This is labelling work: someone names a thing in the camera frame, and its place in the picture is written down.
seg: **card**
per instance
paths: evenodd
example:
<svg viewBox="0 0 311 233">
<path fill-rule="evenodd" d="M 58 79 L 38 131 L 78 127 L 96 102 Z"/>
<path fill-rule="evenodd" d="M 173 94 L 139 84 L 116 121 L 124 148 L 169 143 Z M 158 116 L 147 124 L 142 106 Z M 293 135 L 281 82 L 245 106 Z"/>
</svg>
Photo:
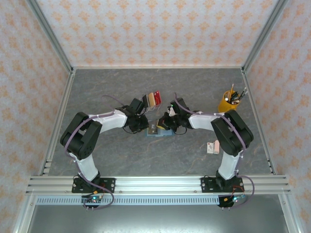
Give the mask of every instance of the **card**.
<svg viewBox="0 0 311 233">
<path fill-rule="evenodd" d="M 160 92 L 159 91 L 154 92 L 154 96 L 155 96 L 155 104 L 156 105 L 161 104 L 162 100 L 161 100 Z"/>
<path fill-rule="evenodd" d="M 148 100 L 149 100 L 150 107 L 156 105 L 156 101 L 155 101 L 155 97 L 154 97 L 153 92 L 151 92 L 151 93 L 148 95 Z"/>
<path fill-rule="evenodd" d="M 147 95 L 144 95 L 144 96 L 142 97 L 142 102 L 144 103 L 145 108 L 148 108 L 148 107 L 149 107 Z"/>
</svg>

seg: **pen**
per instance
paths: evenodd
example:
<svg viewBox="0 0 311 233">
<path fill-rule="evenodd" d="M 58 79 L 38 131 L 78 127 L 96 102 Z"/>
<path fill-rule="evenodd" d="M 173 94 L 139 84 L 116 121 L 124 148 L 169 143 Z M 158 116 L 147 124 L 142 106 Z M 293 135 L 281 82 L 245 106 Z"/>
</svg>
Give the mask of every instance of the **pen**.
<svg viewBox="0 0 311 233">
<path fill-rule="evenodd" d="M 241 93 L 241 96 L 243 95 L 244 91 L 246 91 L 246 87 L 243 89 L 242 93 Z"/>
<path fill-rule="evenodd" d="M 230 91 L 229 100 L 231 99 L 231 95 L 232 95 L 233 86 L 234 86 L 234 84 L 232 84 L 232 87 L 231 87 L 231 91 Z"/>
<path fill-rule="evenodd" d="M 239 100 L 241 100 L 247 93 L 248 93 L 248 91 L 246 91 L 246 92 L 244 93 L 244 95 L 240 96 Z"/>
</svg>

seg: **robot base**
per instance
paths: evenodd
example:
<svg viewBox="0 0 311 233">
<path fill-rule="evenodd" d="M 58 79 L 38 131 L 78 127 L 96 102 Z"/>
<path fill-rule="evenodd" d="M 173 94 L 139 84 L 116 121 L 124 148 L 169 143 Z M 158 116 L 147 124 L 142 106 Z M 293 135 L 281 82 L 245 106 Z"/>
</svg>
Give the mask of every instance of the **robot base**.
<svg viewBox="0 0 311 233">
<path fill-rule="evenodd" d="M 202 177 L 201 178 L 201 189 L 202 193 L 233 193 L 243 192 L 239 187 L 243 186 L 242 178 L 236 176 L 232 177 L 230 180 L 223 179 L 218 171 L 216 172 L 216 177 Z"/>
<path fill-rule="evenodd" d="M 115 185 L 116 185 L 115 178 L 101 178 L 99 175 L 94 180 L 92 180 L 92 183 L 97 184 L 101 187 L 104 187 L 108 189 L 109 191 L 111 191 L 112 193 L 114 193 L 115 191 Z M 92 193 L 94 191 L 97 191 L 98 193 L 103 193 L 101 189 L 91 186 L 79 175 L 74 177 L 72 190 L 71 190 L 72 193 Z"/>
</svg>

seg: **yellow cup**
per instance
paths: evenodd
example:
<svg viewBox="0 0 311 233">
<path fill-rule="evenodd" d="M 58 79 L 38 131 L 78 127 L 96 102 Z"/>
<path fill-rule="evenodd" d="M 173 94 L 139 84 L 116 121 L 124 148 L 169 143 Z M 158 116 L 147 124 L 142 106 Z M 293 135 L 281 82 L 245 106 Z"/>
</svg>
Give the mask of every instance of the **yellow cup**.
<svg viewBox="0 0 311 233">
<path fill-rule="evenodd" d="M 220 113 L 225 113 L 225 112 L 229 111 L 230 109 L 236 110 L 238 105 L 241 103 L 241 101 L 240 101 L 240 103 L 238 103 L 238 104 L 230 104 L 227 101 L 225 101 L 225 98 L 228 95 L 228 93 L 230 94 L 230 91 L 226 91 L 224 93 L 223 98 L 218 105 L 218 112 L 220 112 Z"/>
</svg>

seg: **pencil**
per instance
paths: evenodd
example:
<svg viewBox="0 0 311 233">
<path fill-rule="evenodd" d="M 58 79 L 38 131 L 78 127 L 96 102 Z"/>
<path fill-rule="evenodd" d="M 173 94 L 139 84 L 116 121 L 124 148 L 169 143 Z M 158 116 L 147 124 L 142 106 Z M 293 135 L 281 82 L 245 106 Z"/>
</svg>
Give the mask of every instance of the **pencil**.
<svg viewBox="0 0 311 233">
<path fill-rule="evenodd" d="M 231 87 L 231 91 L 230 91 L 229 100 L 231 99 L 231 95 L 232 95 L 232 91 L 233 91 L 233 86 L 234 86 L 234 84 L 232 84 L 232 87 Z"/>
</svg>

